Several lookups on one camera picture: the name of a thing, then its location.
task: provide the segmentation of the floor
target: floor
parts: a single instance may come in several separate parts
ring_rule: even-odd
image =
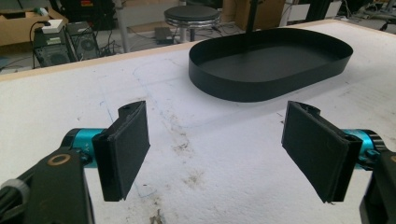
[[[360,26],[379,30],[386,23],[389,18],[384,17],[382,13],[366,13],[365,11],[358,12],[348,18],[345,16],[337,17],[337,20],[350,22]],[[223,23],[217,26],[218,29],[211,28],[199,29],[196,31],[196,40],[204,40],[208,38],[216,38],[226,35],[242,34],[244,31],[240,30],[232,22]],[[178,29],[171,29],[172,34],[178,36]],[[396,34],[396,25],[391,24],[385,32]],[[144,49],[160,48],[166,45],[159,45],[154,36],[154,32],[136,33],[133,30],[129,33],[129,41],[131,43],[130,51],[138,51]],[[96,40],[101,50],[107,49],[107,54],[123,53],[121,45],[120,30],[114,29],[112,31],[97,32]],[[16,73],[20,71],[30,70],[32,68],[39,68],[39,63],[33,59],[32,52],[25,53],[9,53],[8,55],[0,56],[0,75]]]

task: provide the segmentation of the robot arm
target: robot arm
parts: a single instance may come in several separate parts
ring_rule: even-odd
[[[53,153],[0,190],[0,223],[94,223],[84,167],[97,164],[105,201],[125,199],[149,150],[146,103],[108,129],[71,130]]]

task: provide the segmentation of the cardboard box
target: cardboard box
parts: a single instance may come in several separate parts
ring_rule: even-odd
[[[2,10],[0,11],[0,46],[19,44],[29,42],[29,34],[32,25],[37,21],[49,20],[64,20],[64,24],[68,23],[68,19],[59,14],[52,8],[48,8],[48,16],[40,16],[33,10],[15,11]],[[43,26],[42,24],[35,25],[34,29]]]
[[[279,26],[285,0],[259,0],[253,30],[266,30]],[[236,0],[235,25],[246,30],[250,11],[249,0]]]

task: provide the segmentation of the metal stool leg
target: metal stool leg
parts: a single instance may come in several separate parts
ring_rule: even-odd
[[[190,41],[195,41],[195,29],[190,29]]]

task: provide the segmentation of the chair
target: chair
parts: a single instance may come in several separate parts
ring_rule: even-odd
[[[114,0],[114,3],[125,53],[130,51],[128,27],[163,21],[163,12],[168,8],[178,6],[178,1],[163,1],[157,4],[139,7],[124,7],[121,0]]]
[[[220,22],[220,13],[212,7],[171,7],[163,14],[166,23],[180,28],[180,43],[187,42],[186,29],[190,29],[190,41],[194,41],[196,28],[211,27]]]

